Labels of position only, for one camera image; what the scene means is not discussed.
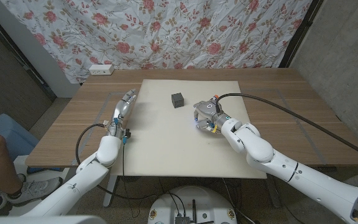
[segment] wall outlet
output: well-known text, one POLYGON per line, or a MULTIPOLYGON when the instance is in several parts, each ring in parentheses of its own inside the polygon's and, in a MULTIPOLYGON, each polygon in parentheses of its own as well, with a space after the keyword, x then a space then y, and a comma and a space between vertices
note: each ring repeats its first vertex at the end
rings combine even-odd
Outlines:
POLYGON ((91 75, 111 75, 114 68, 112 65, 92 65, 89 71, 91 75))

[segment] concrete wall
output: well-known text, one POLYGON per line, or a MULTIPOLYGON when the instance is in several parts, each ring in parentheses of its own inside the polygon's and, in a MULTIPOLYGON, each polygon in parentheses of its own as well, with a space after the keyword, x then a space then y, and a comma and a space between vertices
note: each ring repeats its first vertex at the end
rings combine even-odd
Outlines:
POLYGON ((358 1, 324 1, 290 67, 358 137, 358 1))
POLYGON ((38 43, 26 26, 6 9, 1 1, 0 24, 57 97, 70 98, 74 96, 80 85, 71 84, 67 80, 56 60, 38 43))

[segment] black cube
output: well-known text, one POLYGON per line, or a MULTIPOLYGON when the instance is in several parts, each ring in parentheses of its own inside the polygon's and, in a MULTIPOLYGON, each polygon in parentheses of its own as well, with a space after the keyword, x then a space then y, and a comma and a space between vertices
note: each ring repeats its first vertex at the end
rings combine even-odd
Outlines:
POLYGON ((172 94, 172 104, 174 108, 178 108, 185 105, 185 101, 181 93, 172 94))

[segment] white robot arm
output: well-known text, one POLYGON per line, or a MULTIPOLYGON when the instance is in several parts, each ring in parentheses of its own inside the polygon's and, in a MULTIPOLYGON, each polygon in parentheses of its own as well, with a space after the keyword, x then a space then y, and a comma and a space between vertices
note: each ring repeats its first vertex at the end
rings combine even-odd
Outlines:
POLYGON ((221 132, 236 152, 246 155, 248 164, 253 168, 284 180, 346 223, 358 222, 358 187, 337 181, 281 154, 260 137, 252 124, 243 125, 222 110, 217 113, 215 101, 216 98, 212 98, 194 105, 197 112, 195 120, 198 120, 199 114, 205 117, 200 121, 202 125, 198 125, 199 128, 221 132))
POLYGON ((64 183, 23 217, 66 215, 77 201, 89 190, 96 187, 108 173, 117 159, 118 150, 130 136, 128 129, 121 127, 122 120, 131 110, 135 90, 128 91, 117 104, 111 124, 106 125, 106 135, 102 137, 98 150, 78 166, 76 175, 64 183))

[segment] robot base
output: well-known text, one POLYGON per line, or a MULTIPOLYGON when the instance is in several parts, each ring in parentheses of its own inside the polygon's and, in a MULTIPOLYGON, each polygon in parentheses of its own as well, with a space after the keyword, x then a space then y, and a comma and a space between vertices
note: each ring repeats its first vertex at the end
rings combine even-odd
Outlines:
POLYGON ((187 218, 183 216, 183 206, 179 198, 173 196, 179 208, 180 218, 178 218, 178 210, 172 197, 169 194, 163 194, 153 203, 148 224, 237 223, 236 214, 230 202, 211 189, 200 186, 182 186, 170 190, 170 193, 182 199, 187 218))

